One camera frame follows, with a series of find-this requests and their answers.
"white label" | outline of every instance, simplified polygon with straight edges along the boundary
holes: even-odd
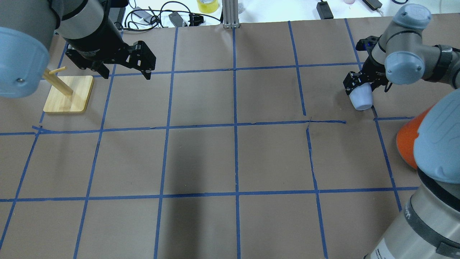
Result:
[[[370,259],[395,259],[386,246],[385,238],[382,238],[382,241],[372,252]]]

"yellow tape roll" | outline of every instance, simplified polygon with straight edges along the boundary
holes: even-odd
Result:
[[[219,2],[217,0],[196,0],[198,3],[198,9],[202,13],[212,13],[217,10],[219,7]]]

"white floor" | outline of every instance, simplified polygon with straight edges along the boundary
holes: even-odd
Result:
[[[220,18],[222,10],[222,0],[219,1],[219,9],[210,15]],[[196,0],[179,0],[186,4],[192,12],[200,12]],[[244,11],[239,15],[240,23],[267,23],[299,20],[318,20],[320,19],[316,11],[316,4],[319,0],[238,0],[243,5]],[[334,18],[358,18],[358,17],[378,17],[380,14],[369,9],[362,0],[348,5],[344,0],[327,0]],[[381,11],[384,16],[393,16],[401,7],[391,0],[380,0],[382,3]],[[166,3],[166,0],[150,1],[136,0],[137,6],[147,9],[149,6],[154,10],[159,10]],[[432,13],[453,13],[460,12],[460,0],[409,0],[408,4],[421,4],[426,6]],[[164,9],[185,11],[185,7],[176,3],[169,3]],[[162,15],[164,26],[173,27],[168,18],[169,13]],[[183,18],[188,21],[188,15],[183,13]],[[212,18],[205,18],[204,25],[215,25],[219,22]]]

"metal post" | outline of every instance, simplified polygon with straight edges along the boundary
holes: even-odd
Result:
[[[224,28],[239,28],[238,0],[222,0],[222,13],[224,14]]]

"black adapter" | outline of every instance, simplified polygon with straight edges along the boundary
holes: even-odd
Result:
[[[379,0],[362,0],[372,11],[375,11],[382,7],[382,3]]]
[[[329,8],[329,4],[326,1],[319,2],[316,5],[316,9],[318,10],[318,14],[321,20],[334,18],[334,15],[332,15],[331,12],[331,8]]]

